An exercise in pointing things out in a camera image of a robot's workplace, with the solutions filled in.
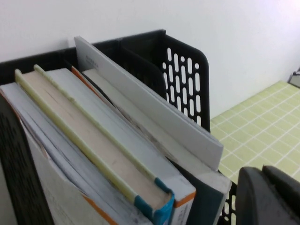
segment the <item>stack of books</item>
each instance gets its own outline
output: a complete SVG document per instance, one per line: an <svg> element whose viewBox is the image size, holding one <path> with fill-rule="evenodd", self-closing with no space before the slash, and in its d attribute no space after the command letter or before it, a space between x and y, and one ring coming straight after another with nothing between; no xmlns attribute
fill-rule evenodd
<svg viewBox="0 0 300 225"><path fill-rule="evenodd" d="M216 224L223 146L81 37L79 70L15 70L19 115L56 224Z"/></svg>

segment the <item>green tiled countertop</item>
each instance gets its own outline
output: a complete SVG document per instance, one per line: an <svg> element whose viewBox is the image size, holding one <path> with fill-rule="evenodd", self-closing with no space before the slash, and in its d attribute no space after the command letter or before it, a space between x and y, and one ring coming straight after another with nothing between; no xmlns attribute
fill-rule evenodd
<svg viewBox="0 0 300 225"><path fill-rule="evenodd" d="M224 145L220 171L237 183L243 166L274 165L300 181L300 89L277 82L213 118Z"/></svg>

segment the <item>black plastic file organizer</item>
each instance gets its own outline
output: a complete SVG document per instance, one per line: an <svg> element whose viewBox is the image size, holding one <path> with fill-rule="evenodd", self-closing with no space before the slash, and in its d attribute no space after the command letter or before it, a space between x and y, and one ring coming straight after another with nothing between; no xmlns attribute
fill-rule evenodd
<svg viewBox="0 0 300 225"><path fill-rule="evenodd" d="M178 107L177 101L170 101L170 97L172 95L171 86L175 90L178 88L176 86L178 84L176 77L178 76L181 81L181 91L174 92L174 95L183 98L182 89L186 88L188 99L195 100L196 95L199 95L201 99L200 112L196 111L196 107L194 107L194 111L191 111L191 108L185 104L181 104L183 106L181 109L186 107L187 114L191 119L197 120L197 116L200 116L201 125L206 130L210 130L208 63L200 51L165 35L164 30L96 43L94 46L151 87L160 96L164 98L169 96L169 102L176 107ZM178 57L185 57L184 62L179 62L179 66L187 63L188 58L191 58L193 63L198 64L199 68L192 69L191 74L188 73L188 65L185 66L186 80L190 77L193 79L191 86L188 85L188 82L185 84L182 82L181 70L176 72L175 61L167 61L168 48ZM172 65L173 80L163 63L166 64L165 68L167 65ZM16 68L27 73L32 71L34 64L38 64L44 70L70 69L71 65L78 68L76 49L70 48L1 63L0 85L14 82ZM196 73L200 74L200 91L196 90ZM189 89L196 91L193 92L193 95L188 95ZM18 223L53 224L24 131L13 109L2 96L0 96L0 159ZM229 212L225 212L223 209L219 224L231 224L231 214L235 212L231 203L235 192L236 186L234 185L227 200Z"/></svg>

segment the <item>black plastic tray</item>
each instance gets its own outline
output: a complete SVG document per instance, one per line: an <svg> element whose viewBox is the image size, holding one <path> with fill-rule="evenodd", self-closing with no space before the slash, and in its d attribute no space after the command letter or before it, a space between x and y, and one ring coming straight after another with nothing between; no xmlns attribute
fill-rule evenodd
<svg viewBox="0 0 300 225"><path fill-rule="evenodd" d="M167 36L165 30L93 45L188 117L196 122L201 121L201 126L210 132L209 67L201 51ZM16 68L27 73L33 70L34 64L44 70L71 69L71 66L78 68L76 49L69 48L0 63L0 85L15 81ZM197 105L199 99L201 110ZM53 224L24 131L17 115L2 96L0 146L1 164L18 223ZM235 192L236 185L233 184L226 200L229 211L226 213L223 209L218 224L231 224L231 216L235 213L232 208L232 196Z"/></svg>

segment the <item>white wall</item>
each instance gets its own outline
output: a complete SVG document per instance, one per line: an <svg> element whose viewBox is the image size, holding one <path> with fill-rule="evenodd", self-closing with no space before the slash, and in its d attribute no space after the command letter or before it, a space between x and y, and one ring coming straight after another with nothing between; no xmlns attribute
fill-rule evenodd
<svg viewBox="0 0 300 225"><path fill-rule="evenodd" d="M300 0L2 0L0 61L160 28L206 54L211 117L300 66Z"/></svg>

